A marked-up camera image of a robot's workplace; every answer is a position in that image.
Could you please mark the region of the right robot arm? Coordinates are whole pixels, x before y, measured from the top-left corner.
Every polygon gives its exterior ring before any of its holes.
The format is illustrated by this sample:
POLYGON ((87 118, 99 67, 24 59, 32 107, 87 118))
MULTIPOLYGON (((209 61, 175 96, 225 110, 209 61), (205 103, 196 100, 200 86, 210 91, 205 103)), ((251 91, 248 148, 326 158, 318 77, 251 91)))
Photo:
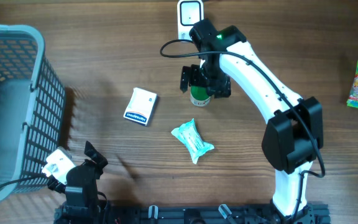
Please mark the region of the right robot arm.
POLYGON ((275 169, 273 207, 284 220, 298 220, 306 207, 307 176, 321 161, 323 109, 314 97, 302 98, 286 87, 256 56, 236 27, 217 30, 209 19, 189 31, 199 65, 183 67, 180 90, 204 88, 208 96, 227 98, 236 82, 254 102, 267 126, 263 153, 275 169))

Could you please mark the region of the white blue plaster box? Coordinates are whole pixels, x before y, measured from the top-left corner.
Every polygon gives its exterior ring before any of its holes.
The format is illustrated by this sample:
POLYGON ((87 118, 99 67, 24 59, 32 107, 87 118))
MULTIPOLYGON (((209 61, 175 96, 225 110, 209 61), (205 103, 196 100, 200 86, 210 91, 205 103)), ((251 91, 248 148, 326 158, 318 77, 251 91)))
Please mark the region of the white blue plaster box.
POLYGON ((123 117, 135 123, 147 126, 156 100, 156 93, 137 87, 134 88, 123 117))

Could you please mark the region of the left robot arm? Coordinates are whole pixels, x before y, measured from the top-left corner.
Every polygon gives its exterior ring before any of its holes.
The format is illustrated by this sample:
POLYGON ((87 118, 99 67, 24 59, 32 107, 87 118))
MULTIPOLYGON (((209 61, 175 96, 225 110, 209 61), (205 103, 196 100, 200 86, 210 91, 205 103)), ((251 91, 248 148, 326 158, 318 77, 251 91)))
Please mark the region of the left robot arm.
POLYGON ((88 158, 67 173, 67 183, 58 184, 57 192, 65 194, 66 201, 55 209, 54 223, 107 223, 110 203, 98 190, 96 181, 103 174, 108 160, 90 143, 85 143, 88 158))

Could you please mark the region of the green lid jar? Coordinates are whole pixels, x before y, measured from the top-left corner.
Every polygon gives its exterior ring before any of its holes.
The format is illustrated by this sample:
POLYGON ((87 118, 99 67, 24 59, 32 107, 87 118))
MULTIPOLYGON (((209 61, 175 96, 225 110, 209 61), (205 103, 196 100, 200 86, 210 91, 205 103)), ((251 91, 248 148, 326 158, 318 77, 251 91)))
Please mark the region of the green lid jar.
POLYGON ((207 94, 205 87, 192 86, 190 100, 195 106, 203 107, 211 101, 211 97, 207 94))

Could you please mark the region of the teal wet wipes pack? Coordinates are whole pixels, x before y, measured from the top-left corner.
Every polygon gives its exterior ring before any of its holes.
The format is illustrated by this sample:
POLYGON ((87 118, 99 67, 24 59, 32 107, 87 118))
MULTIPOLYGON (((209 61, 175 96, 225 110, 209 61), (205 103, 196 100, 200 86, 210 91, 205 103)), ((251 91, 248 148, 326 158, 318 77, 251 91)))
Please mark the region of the teal wet wipes pack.
POLYGON ((192 119, 181 126, 174 128, 171 134, 175 136, 188 150, 192 163, 197 164, 198 159, 208 151, 214 149, 214 146, 202 140, 195 120, 192 119))

